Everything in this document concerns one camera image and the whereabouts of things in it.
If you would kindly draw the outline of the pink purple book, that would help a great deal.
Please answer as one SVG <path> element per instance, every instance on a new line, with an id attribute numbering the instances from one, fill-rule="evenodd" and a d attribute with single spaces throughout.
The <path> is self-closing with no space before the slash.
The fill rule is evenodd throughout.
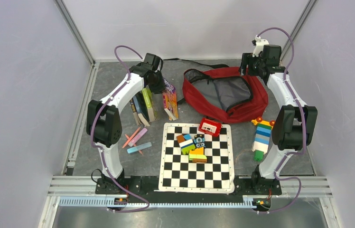
<path id="1" fill-rule="evenodd" d="M 177 93 L 176 88 L 165 78 L 163 78 L 165 90 L 162 93 L 163 108 L 168 114 L 169 120 L 174 121 L 178 119 Z"/>

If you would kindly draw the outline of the dark blue book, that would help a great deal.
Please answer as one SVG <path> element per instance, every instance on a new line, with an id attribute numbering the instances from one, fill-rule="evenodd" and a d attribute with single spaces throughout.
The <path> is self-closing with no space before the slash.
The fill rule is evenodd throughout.
<path id="1" fill-rule="evenodd" d="M 145 105 L 142 94 L 137 93 L 133 97 L 133 102 L 136 107 L 136 112 L 137 112 L 138 118 L 146 127 L 149 127 L 150 123 L 149 123 L 149 117 L 148 117 L 148 113 L 147 113 L 147 107 Z"/>

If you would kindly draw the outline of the green book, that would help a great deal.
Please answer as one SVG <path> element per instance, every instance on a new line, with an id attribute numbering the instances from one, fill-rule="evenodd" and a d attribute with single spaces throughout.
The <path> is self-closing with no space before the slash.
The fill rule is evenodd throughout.
<path id="1" fill-rule="evenodd" d="M 149 122 L 157 121 L 159 119 L 158 113 L 155 109 L 155 105 L 152 99 L 152 93 L 148 87 L 142 89 L 142 95 L 145 105 L 147 107 L 147 113 L 149 116 Z"/>

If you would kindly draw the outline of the black orange book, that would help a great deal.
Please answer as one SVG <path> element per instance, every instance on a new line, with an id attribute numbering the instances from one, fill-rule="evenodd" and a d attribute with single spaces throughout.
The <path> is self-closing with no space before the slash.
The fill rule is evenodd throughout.
<path id="1" fill-rule="evenodd" d="M 137 125 L 141 125 L 142 122 L 140 121 L 140 119 L 138 117 L 138 113 L 137 113 L 136 106 L 135 106 L 135 103 L 134 103 L 133 99 L 130 100 L 130 106 L 131 106 L 131 110 L 132 110 L 133 117 L 135 119 L 136 124 Z"/>

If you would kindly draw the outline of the red backpack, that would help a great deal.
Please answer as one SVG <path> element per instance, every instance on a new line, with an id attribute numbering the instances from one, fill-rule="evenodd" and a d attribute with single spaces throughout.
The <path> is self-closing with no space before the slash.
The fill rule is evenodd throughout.
<path id="1" fill-rule="evenodd" d="M 268 93 L 255 76 L 241 75 L 238 66 L 208 65 L 207 71 L 188 69 L 183 74 L 183 98 L 203 117 L 226 124 L 261 117 L 269 104 Z"/>

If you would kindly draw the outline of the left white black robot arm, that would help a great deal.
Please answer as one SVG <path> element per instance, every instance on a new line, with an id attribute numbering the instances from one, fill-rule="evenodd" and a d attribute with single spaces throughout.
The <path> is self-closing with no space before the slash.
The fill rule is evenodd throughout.
<path id="1" fill-rule="evenodd" d="M 147 53 L 141 62 L 127 68 L 123 80 L 107 96 L 91 100 L 88 104 L 86 132 L 91 138 L 91 145 L 100 154 L 102 174 L 113 193 L 121 193 L 125 189 L 118 149 L 122 136 L 121 111 L 146 87 L 153 93 L 164 90 L 162 67 L 161 57 Z"/>

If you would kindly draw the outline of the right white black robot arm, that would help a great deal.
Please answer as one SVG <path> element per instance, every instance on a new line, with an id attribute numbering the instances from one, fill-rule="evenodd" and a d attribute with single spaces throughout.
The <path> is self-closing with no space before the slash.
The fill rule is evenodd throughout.
<path id="1" fill-rule="evenodd" d="M 292 155 L 304 152 L 311 143 L 318 115 L 316 107 L 299 98 L 280 57 L 280 46 L 256 44 L 252 53 L 243 54 L 240 68 L 242 74 L 262 79 L 280 107 L 274 121 L 252 120 L 256 126 L 252 150 L 259 165 L 250 187 L 260 195 L 280 194 L 279 173 Z"/>

